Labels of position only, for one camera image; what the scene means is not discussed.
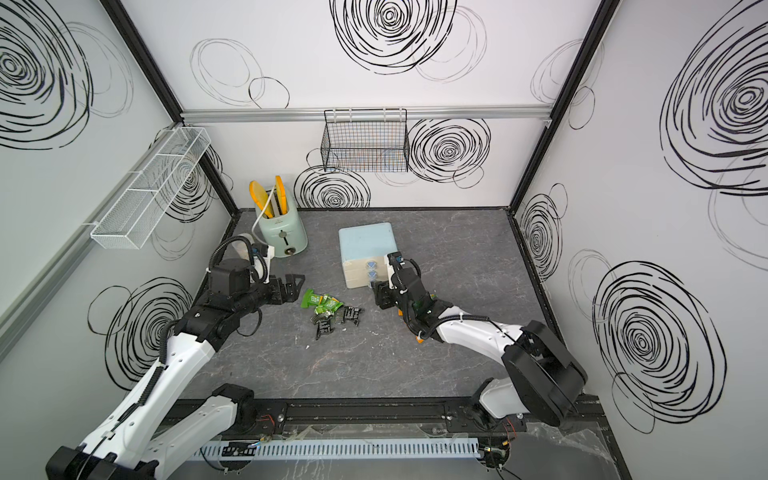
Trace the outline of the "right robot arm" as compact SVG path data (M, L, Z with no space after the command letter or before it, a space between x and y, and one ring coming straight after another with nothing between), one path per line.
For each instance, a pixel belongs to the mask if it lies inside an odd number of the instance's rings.
M386 280L370 279L375 302L382 310L397 308L419 343L459 345L504 367L507 377L490 379L477 395L477 403L489 416L529 413L559 426L576 411L588 375L546 324L535 320L505 324L469 313L429 293L420 271L400 258L387 273Z

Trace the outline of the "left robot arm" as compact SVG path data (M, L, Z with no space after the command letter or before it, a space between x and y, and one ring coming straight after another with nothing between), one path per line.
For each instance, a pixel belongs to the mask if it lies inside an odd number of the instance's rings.
M50 479L166 479L208 441L258 421L252 390L224 384L185 418L159 433L166 415L195 375L221 350L244 317L265 305L297 301L306 280L282 278L242 236L224 240L207 266L207 288L161 331L157 359L115 410L75 448L48 460Z

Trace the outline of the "blue cream drawer cabinet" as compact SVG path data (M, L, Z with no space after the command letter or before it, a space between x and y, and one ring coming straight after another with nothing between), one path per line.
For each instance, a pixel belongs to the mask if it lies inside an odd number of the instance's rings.
M338 231L341 263L399 250L389 222L342 228Z

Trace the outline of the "green cookie packet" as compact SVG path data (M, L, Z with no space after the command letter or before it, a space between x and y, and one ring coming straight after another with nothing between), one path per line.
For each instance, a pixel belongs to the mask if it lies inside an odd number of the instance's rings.
M324 301L325 301L324 294L315 293L313 289L308 289L302 297L301 307L303 309L308 309L310 307L317 307L321 305Z
M332 317L343 306L344 303L337 298L323 295L315 307L315 314L325 318Z

